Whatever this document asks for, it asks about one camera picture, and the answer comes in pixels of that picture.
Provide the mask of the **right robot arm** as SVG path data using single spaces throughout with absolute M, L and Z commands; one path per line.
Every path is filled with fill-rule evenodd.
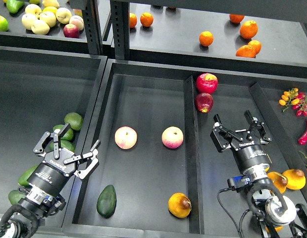
M 271 159 L 263 146 L 271 136 L 265 124 L 244 112 L 249 128 L 232 131 L 223 126 L 218 114 L 213 117 L 211 138 L 218 152 L 231 150 L 240 176 L 227 180 L 226 191 L 245 192 L 248 212 L 256 218 L 263 238 L 277 238 L 277 227 L 288 226 L 293 238 L 307 238 L 307 210 L 283 195 L 267 175 Z

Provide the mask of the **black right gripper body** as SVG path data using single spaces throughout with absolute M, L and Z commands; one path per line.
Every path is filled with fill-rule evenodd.
M 230 141 L 219 135 L 216 128 L 211 131 L 211 139 L 219 153 L 229 149 L 233 153 L 237 167 L 242 174 L 247 174 L 250 169 L 260 166 L 265 171 L 271 164 L 269 155 L 265 152 L 261 140 L 252 135 L 247 139 L 247 130 L 234 131 L 238 139 Z

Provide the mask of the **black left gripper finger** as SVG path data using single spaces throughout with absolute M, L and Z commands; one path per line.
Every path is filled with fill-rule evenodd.
M 79 164 L 87 162 L 88 160 L 93 160 L 97 154 L 98 154 L 98 146 L 100 144 L 100 140 L 98 139 L 90 151 L 88 153 L 82 154 L 82 155 L 77 155 L 77 156 L 72 156 L 70 158 L 67 158 L 63 160 L 64 165 L 72 164 L 75 162 L 78 162 Z
M 70 129 L 70 124 L 66 123 L 59 132 L 48 132 L 46 131 L 43 136 L 40 138 L 38 143 L 35 145 L 33 152 L 38 156 L 44 157 L 47 153 L 45 151 L 46 146 L 50 141 L 53 141 L 53 157 L 55 159 L 60 158 L 61 150 L 61 138 L 68 132 Z

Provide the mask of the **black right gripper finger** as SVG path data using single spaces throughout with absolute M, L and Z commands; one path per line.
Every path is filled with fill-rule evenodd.
M 260 135 L 260 139 L 265 137 L 265 128 L 263 123 L 261 123 L 260 121 L 258 121 L 257 118 L 253 117 L 250 113 L 249 110 L 246 110 L 244 112 L 244 117 L 246 118 L 247 123 L 249 124 L 249 129 L 247 130 L 247 139 L 252 139 L 252 132 L 254 130 L 257 130 L 259 135 Z
M 220 136 L 222 136 L 224 139 L 228 141 L 232 139 L 236 140 L 238 139 L 238 136 L 234 131 L 227 129 L 226 127 L 223 126 L 219 114 L 215 114 L 213 120 L 214 120 L 214 128 L 217 129 Z

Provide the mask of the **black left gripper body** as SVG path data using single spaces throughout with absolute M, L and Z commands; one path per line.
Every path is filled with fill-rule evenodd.
M 98 166 L 97 156 L 93 160 L 79 164 L 78 162 L 64 165 L 63 160 L 75 156 L 67 149 L 61 149 L 60 158 L 54 159 L 53 153 L 46 154 L 45 159 L 38 165 L 30 175 L 27 182 L 31 190 L 27 198 L 47 198 L 59 196 L 61 190 L 67 184 L 71 176 L 75 175 L 84 180 Z

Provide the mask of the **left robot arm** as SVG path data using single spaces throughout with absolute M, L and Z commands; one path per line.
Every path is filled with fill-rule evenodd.
M 66 201 L 61 196 L 67 182 L 72 176 L 83 180 L 98 166 L 97 140 L 90 151 L 75 155 L 63 148 L 61 138 L 70 129 L 66 123 L 56 132 L 45 132 L 33 149 L 33 152 L 44 159 L 30 174 L 27 184 L 30 189 L 25 197 L 12 205 L 0 219 L 0 238 L 30 238 L 44 218 L 61 211 Z

